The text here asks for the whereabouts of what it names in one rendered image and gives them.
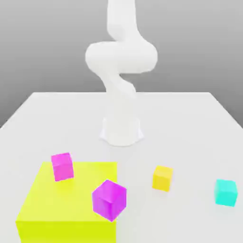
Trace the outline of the small yellow cube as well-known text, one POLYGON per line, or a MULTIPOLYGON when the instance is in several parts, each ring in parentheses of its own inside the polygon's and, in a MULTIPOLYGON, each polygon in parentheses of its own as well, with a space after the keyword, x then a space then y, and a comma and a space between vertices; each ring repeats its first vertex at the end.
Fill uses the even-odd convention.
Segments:
POLYGON ((156 166, 153 173, 152 188, 168 192, 170 190, 172 175, 173 168, 156 166))

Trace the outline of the small pink cube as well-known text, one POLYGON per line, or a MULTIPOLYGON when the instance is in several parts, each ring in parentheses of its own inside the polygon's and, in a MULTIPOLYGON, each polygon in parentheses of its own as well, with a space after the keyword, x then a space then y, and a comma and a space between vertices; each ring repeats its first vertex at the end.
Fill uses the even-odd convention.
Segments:
POLYGON ((73 162, 70 153, 52 155, 51 162, 55 181, 74 177, 73 162))

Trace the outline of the small purple cube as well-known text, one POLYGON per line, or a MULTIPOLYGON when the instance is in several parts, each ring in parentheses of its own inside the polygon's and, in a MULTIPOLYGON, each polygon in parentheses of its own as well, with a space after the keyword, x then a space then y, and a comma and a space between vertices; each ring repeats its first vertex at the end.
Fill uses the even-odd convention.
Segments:
POLYGON ((126 208, 127 189, 111 180, 105 180, 92 193, 93 211, 113 222, 126 208))

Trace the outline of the small cyan cube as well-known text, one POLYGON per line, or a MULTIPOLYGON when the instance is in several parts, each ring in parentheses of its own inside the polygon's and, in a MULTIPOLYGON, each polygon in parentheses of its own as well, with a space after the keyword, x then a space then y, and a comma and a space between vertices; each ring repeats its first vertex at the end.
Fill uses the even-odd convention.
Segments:
POLYGON ((232 180, 217 179, 214 196, 216 204, 234 207, 238 197, 236 182, 232 180))

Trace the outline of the large yellow-green box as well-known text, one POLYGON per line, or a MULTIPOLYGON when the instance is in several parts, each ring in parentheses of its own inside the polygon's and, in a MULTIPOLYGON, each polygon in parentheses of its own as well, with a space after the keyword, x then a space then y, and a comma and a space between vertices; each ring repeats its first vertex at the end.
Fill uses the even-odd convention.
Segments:
POLYGON ((74 178, 56 182, 43 162, 16 219, 21 243, 116 243, 116 222, 93 211, 92 192, 117 180, 115 162, 75 162, 74 178))

